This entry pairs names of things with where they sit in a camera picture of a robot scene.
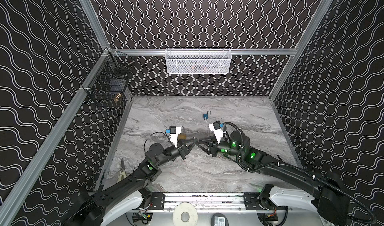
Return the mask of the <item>large brass padlock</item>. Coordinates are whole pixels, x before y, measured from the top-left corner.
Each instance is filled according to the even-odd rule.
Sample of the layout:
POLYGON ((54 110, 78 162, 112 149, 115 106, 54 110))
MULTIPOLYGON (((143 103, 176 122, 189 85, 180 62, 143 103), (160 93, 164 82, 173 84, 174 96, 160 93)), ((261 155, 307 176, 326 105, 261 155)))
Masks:
POLYGON ((178 140, 184 140, 184 139, 187 139, 186 134, 181 133, 181 134, 178 135, 178 140))

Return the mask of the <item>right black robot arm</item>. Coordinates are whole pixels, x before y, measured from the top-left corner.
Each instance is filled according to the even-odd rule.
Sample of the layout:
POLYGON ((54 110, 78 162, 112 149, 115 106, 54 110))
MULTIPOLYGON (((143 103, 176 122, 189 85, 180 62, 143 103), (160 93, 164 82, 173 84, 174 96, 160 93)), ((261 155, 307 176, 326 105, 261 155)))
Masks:
POLYGON ((310 206, 322 218, 335 225, 346 225, 350 195, 337 174, 314 173, 285 163, 251 147, 250 139, 241 130, 221 138, 210 136, 200 139, 197 146, 213 157, 218 153, 229 156, 244 171, 271 176, 303 190, 312 197, 310 206))

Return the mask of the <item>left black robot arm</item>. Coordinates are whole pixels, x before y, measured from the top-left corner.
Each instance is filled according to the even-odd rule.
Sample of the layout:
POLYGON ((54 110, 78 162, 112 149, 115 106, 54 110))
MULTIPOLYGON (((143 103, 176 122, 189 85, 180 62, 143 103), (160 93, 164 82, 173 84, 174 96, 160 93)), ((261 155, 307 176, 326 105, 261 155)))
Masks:
POLYGON ((152 193, 146 187, 160 176, 160 166, 178 157, 185 159, 197 142, 196 138, 182 139, 166 149, 160 143, 152 144, 145 159, 125 179, 92 195, 82 193, 62 225, 106 226, 132 209, 149 206, 152 193))

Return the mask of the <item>small blue padlock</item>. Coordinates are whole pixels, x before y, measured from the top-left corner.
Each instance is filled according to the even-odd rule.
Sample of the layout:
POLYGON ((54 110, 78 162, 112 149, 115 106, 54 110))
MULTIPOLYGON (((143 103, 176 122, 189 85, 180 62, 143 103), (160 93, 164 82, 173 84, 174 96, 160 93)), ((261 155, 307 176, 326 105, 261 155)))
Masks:
POLYGON ((212 114, 212 112, 209 110, 206 113, 203 114, 204 121, 208 120, 209 116, 212 114))

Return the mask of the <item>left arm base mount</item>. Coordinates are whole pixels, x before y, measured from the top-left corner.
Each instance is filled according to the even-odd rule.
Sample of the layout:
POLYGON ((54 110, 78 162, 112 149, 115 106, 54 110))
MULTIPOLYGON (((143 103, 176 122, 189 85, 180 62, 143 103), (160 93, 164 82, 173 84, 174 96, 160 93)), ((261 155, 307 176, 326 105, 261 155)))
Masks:
POLYGON ((163 210, 166 195, 163 193, 149 193, 143 196, 143 202, 140 205, 142 211, 163 210))

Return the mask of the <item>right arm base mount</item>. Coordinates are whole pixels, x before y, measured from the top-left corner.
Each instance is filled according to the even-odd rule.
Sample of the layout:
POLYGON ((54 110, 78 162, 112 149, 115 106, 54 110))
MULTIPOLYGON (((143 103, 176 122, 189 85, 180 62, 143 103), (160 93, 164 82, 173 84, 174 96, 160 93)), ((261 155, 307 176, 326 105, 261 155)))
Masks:
POLYGON ((244 205, 247 211, 279 211, 286 209, 284 206, 276 206, 267 196, 260 196, 260 193, 244 193, 244 205))

